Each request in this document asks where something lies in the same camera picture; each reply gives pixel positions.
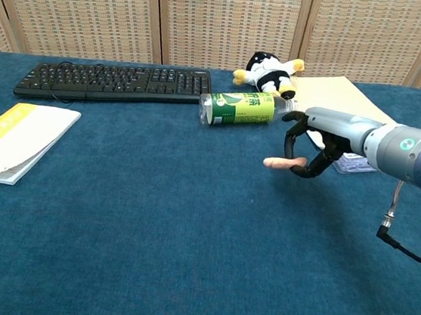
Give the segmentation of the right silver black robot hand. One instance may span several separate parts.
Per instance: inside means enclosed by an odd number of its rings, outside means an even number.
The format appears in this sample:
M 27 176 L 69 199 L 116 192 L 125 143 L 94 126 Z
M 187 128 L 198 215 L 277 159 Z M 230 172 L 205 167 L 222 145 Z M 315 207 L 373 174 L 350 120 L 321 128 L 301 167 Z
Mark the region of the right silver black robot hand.
M 301 178 L 315 178 L 338 161 L 342 154 L 355 153 L 365 156 L 364 141 L 369 134 L 383 126 L 382 123 L 365 117 L 353 116 L 327 108 L 312 107 L 304 112 L 290 111 L 282 120 L 295 121 L 285 135 L 284 156 L 294 158 L 296 139 L 308 131 L 317 131 L 322 135 L 324 148 L 306 166 L 294 165 L 291 172 Z

